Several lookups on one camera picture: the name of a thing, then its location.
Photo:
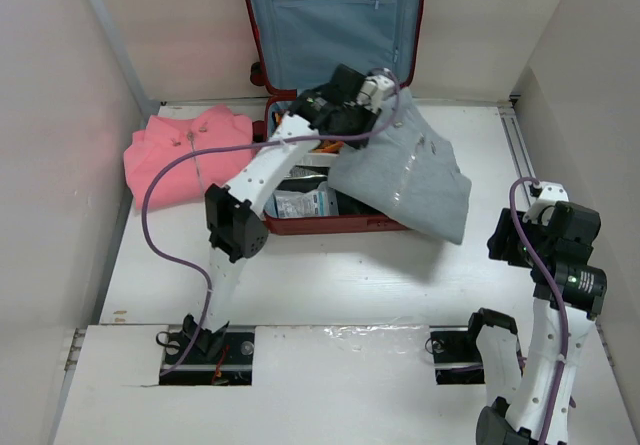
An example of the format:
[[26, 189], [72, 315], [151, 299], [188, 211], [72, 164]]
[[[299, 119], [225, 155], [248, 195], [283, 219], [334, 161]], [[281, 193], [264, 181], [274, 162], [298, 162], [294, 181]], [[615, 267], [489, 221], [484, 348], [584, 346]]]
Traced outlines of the white wet wipes packet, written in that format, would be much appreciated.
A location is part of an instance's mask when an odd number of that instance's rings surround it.
[[336, 192], [326, 181], [308, 192], [277, 190], [274, 199], [280, 219], [320, 218], [339, 214]]

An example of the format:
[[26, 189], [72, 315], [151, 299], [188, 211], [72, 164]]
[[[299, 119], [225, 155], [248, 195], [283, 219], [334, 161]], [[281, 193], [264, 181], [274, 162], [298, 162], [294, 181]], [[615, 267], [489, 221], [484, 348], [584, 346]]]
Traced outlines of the black leather pouch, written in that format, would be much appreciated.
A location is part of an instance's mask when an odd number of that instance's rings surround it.
[[351, 196], [336, 191], [338, 214], [351, 215], [381, 215], [381, 212]]

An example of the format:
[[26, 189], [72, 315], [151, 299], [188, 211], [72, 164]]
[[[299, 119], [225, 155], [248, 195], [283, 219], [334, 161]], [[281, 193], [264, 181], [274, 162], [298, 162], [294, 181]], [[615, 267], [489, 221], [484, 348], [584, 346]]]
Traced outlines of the grey zip hoodie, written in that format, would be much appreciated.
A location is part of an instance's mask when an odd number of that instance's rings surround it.
[[412, 230], [460, 245], [472, 182], [451, 142], [427, 123], [407, 88], [383, 103], [375, 129], [366, 147], [342, 147], [328, 185]]

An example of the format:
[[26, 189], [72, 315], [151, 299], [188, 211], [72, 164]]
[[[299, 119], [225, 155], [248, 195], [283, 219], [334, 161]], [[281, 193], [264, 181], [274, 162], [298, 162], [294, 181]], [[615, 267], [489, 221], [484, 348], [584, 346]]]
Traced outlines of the orange camouflage garment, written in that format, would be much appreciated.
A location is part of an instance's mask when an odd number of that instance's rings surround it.
[[[285, 113], [282, 111], [274, 111], [271, 113], [271, 118], [274, 122], [275, 130], [277, 130], [284, 118]], [[323, 140], [316, 148], [312, 149], [312, 153], [327, 153], [336, 154], [342, 148], [344, 143], [342, 141]]]

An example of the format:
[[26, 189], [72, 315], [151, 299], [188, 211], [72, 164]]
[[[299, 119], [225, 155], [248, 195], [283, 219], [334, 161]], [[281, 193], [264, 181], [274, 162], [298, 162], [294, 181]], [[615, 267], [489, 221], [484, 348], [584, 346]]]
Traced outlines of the white slim tube box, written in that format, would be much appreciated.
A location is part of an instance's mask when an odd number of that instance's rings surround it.
[[300, 161], [302, 166], [329, 168], [338, 154], [335, 153], [307, 153]]

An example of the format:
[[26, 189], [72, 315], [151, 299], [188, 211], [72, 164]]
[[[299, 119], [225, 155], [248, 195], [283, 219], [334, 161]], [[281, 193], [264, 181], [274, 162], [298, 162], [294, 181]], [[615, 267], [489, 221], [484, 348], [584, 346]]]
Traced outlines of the small grey box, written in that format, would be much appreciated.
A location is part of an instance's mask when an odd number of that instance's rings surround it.
[[286, 180], [326, 179], [329, 173], [328, 167], [307, 167], [296, 165], [286, 175]]

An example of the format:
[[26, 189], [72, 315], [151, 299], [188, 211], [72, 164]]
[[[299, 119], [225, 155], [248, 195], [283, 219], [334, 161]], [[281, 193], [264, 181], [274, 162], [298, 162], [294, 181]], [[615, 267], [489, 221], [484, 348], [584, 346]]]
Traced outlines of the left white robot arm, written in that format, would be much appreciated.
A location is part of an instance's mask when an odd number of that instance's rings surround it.
[[200, 319], [186, 316], [182, 333], [190, 352], [212, 361], [222, 352], [229, 324], [227, 304], [249, 259], [266, 244], [261, 219], [268, 199], [290, 170], [323, 141], [367, 144], [382, 102], [398, 89], [389, 71], [361, 74], [336, 67], [328, 83], [301, 93], [253, 160], [223, 186], [205, 193], [210, 231], [210, 283]]

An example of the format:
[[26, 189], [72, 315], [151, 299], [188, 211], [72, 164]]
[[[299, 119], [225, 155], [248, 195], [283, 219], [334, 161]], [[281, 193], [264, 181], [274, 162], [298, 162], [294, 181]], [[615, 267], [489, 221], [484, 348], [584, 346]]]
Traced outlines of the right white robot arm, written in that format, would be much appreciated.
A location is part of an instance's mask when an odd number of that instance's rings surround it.
[[526, 354], [514, 318], [494, 310], [479, 309], [462, 334], [486, 384], [476, 443], [568, 443], [574, 381], [607, 290], [605, 272], [588, 264], [600, 227], [596, 211], [566, 201], [542, 206], [536, 218], [502, 210], [489, 257], [530, 270], [533, 328]]

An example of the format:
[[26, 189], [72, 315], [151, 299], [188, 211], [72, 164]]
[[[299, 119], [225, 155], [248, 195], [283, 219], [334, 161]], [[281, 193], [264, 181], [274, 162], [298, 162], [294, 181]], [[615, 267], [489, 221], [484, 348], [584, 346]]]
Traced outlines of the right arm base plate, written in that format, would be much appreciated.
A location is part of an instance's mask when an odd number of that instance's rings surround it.
[[464, 327], [433, 327], [425, 351], [434, 363], [437, 385], [483, 385], [480, 353]]

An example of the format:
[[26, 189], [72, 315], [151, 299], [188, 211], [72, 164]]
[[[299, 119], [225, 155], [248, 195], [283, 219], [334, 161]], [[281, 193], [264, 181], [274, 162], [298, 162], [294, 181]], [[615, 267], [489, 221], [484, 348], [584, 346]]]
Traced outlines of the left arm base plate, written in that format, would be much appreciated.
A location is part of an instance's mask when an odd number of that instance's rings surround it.
[[161, 386], [250, 386], [252, 384], [255, 329], [232, 327], [226, 334], [221, 350], [207, 358], [194, 347], [182, 364], [174, 366], [188, 345], [181, 332], [170, 330], [156, 335], [156, 344], [163, 349], [159, 384]]

